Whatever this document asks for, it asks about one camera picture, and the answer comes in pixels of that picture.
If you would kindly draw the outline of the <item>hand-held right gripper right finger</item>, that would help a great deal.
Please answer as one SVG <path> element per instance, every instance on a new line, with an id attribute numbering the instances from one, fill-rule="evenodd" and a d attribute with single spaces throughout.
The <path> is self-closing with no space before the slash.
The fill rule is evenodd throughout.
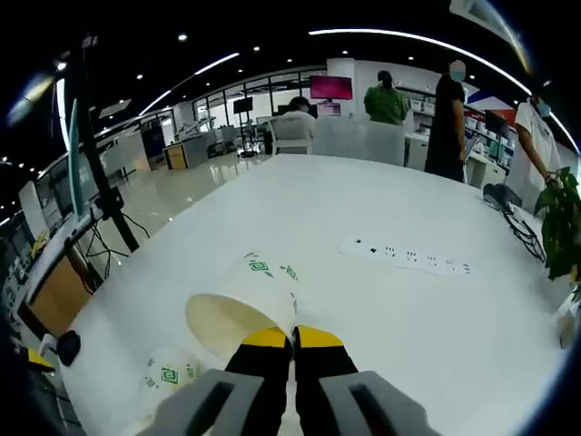
<path id="1" fill-rule="evenodd" d="M 423 406 L 374 371 L 361 372 L 334 334 L 293 331 L 296 409 L 306 435 L 436 435 Z"/>

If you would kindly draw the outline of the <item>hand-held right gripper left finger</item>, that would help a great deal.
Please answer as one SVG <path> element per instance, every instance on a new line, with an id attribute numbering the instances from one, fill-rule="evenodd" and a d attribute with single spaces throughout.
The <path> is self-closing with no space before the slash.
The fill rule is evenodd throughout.
<path id="1" fill-rule="evenodd" d="M 152 434 L 277 434 L 291 357 L 291 341 L 280 328 L 250 334 L 224 370 L 208 370 L 161 402 Z"/>

